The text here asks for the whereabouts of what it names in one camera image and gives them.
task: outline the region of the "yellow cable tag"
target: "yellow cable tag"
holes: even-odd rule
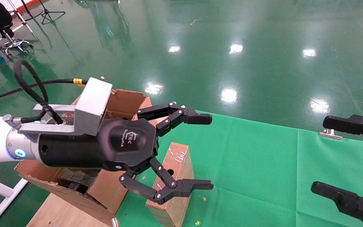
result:
[[[85,85],[82,84],[82,79],[74,78],[74,84],[77,84],[80,87],[84,87]]]

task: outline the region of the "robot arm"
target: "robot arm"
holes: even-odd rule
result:
[[[0,117],[0,162],[39,159],[37,143],[7,125]]]
[[[120,183],[158,204],[171,198],[189,197],[195,189],[211,190],[206,180],[176,181],[155,158],[158,137],[164,136],[182,122],[209,125],[212,115],[198,114],[194,109],[182,108],[171,102],[137,111],[138,120],[104,119],[111,84],[90,78],[78,103],[73,105],[36,105],[37,112],[52,109],[57,114],[74,114],[74,118],[60,117],[56,124],[50,115],[40,122],[23,122],[11,115],[0,117],[0,162],[33,159],[45,166],[105,169],[125,171]],[[168,116],[151,125],[148,121]],[[166,187],[156,191],[133,180],[148,168],[163,180]]]

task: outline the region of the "open cardboard box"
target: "open cardboard box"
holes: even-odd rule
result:
[[[150,98],[143,93],[113,90],[107,103],[105,118],[136,120],[137,110],[150,106],[152,106]],[[152,120],[150,123],[156,125],[157,121]],[[68,182],[59,178],[64,168],[46,167],[35,160],[24,160],[16,165],[15,170],[25,180],[57,195],[107,225],[111,225],[111,219],[115,217],[125,194],[127,194],[127,189],[118,181],[124,171],[100,170],[96,176],[92,176],[95,177],[95,181],[89,188],[75,191],[67,188]],[[96,172],[87,169],[70,170],[83,171],[86,174]]]

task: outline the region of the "wooden block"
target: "wooden block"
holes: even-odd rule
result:
[[[190,151],[187,145],[172,142],[162,165],[170,173],[173,172],[173,178],[176,181],[179,179],[194,179],[193,165],[191,164]],[[153,188],[158,191],[163,187],[164,183],[157,177]],[[189,197],[174,197],[159,205],[147,200],[146,206],[163,226],[181,227],[189,201]]]
[[[109,227],[62,198],[50,194],[26,227]]]

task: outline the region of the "metal clip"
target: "metal clip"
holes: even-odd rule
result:
[[[323,132],[319,132],[322,137],[333,138],[336,140],[343,140],[343,137],[334,135],[334,129],[325,129]]]
[[[20,118],[14,118],[10,114],[4,115],[3,121],[16,130],[19,130],[19,128],[22,126],[20,123]]]

